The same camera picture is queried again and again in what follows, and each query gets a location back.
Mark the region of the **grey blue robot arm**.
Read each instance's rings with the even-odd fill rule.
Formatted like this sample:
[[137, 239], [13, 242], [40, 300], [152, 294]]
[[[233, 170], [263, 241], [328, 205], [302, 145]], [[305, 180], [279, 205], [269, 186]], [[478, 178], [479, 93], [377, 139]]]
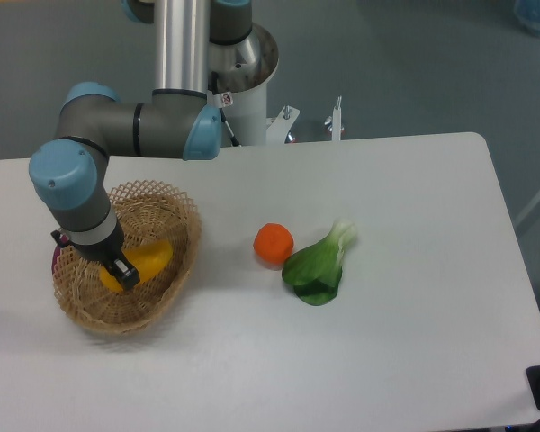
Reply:
[[104, 190], [112, 156], [211, 160], [222, 143], [221, 111], [210, 105], [211, 48], [235, 47], [252, 32], [248, 1], [125, 1], [133, 20], [157, 32], [156, 85], [149, 103], [122, 103], [96, 82], [67, 94], [54, 140], [32, 156], [29, 176], [58, 222], [54, 238], [103, 265], [124, 290], [140, 271], [122, 252], [124, 235]]

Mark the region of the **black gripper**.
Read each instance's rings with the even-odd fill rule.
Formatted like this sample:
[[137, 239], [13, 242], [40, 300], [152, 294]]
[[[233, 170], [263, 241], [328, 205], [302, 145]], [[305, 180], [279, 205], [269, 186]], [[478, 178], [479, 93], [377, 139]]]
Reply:
[[138, 269], [122, 253], [124, 234], [117, 222], [111, 229], [68, 231], [67, 234], [55, 229], [50, 235], [58, 248], [72, 246], [82, 258], [103, 264], [99, 279], [109, 291], [131, 291], [140, 283]]

